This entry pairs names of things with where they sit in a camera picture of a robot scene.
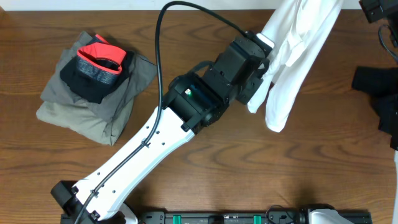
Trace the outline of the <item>white t-shirt with robot print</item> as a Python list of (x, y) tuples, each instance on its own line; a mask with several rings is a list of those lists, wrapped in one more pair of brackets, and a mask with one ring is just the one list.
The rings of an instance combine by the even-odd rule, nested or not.
[(262, 84), (247, 104), (251, 113), (265, 106), (265, 123), (281, 132), (299, 89), (320, 53), (343, 0), (284, 0), (262, 34), (275, 43)]

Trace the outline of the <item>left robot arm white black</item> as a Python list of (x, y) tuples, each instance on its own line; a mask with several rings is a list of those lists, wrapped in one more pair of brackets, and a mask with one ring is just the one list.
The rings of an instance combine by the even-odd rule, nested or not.
[(53, 187), (62, 223), (136, 223), (127, 196), (171, 152), (218, 121), (232, 102), (249, 102), (273, 48), (273, 41), (259, 34), (237, 37), (215, 61), (177, 76), (162, 104), (112, 158), (84, 179)]

